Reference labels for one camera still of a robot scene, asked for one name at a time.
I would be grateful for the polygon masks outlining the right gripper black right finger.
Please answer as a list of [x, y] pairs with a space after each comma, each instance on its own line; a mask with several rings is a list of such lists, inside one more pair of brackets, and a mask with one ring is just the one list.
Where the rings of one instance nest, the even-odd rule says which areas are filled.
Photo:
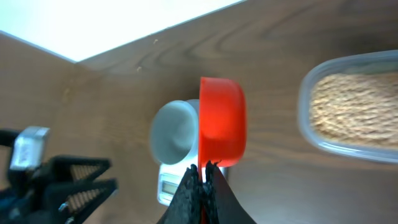
[[256, 224], [243, 209], [218, 163], [206, 164], [206, 182], [203, 184], [203, 205], [207, 224]]

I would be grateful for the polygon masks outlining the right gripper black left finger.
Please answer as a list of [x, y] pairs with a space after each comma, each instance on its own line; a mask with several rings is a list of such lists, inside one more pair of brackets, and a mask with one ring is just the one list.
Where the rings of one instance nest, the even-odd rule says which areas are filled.
[[200, 189], [198, 168], [192, 164], [186, 169], [168, 209], [157, 224], [200, 224]]

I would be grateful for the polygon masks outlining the orange measuring scoop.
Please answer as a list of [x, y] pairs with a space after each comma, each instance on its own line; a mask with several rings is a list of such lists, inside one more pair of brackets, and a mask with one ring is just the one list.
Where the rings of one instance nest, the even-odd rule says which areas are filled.
[[198, 172], [207, 162], [236, 165], [247, 140], [246, 99], [241, 86], [227, 78], [201, 77], [198, 128]]

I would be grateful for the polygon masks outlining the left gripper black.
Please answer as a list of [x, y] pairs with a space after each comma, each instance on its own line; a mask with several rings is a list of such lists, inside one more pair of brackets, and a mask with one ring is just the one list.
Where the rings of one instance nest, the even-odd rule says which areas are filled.
[[1, 190], [1, 223], [82, 224], [117, 189], [116, 179], [97, 180], [111, 161], [55, 156], [35, 169], [7, 168]]

